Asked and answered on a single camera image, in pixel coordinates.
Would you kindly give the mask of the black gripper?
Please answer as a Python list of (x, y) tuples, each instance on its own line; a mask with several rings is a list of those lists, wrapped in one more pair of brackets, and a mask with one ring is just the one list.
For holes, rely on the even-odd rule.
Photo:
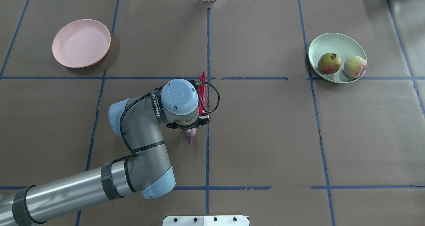
[(202, 114), (202, 115), (199, 115), (197, 118), (193, 118), (192, 120), (189, 120), (187, 122), (176, 120), (176, 121), (165, 124), (165, 126), (169, 129), (189, 130), (189, 129), (197, 129), (198, 126), (204, 126), (208, 124), (210, 121), (211, 119), (209, 114)]

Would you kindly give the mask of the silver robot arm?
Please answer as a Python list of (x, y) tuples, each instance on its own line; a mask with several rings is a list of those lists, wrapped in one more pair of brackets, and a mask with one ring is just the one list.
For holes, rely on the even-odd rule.
[(172, 191), (176, 180), (161, 126), (189, 130), (207, 124), (210, 112), (201, 98), (205, 85), (207, 81), (173, 79), (139, 98), (111, 105), (110, 125), (122, 137), (130, 155), (2, 197), (1, 225), (39, 226), (134, 192), (152, 199)]

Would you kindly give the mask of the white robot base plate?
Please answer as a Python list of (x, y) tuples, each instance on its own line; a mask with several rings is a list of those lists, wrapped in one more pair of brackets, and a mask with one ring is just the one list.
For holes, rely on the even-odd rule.
[(163, 226), (250, 226), (249, 216), (244, 215), (199, 215), (167, 216)]

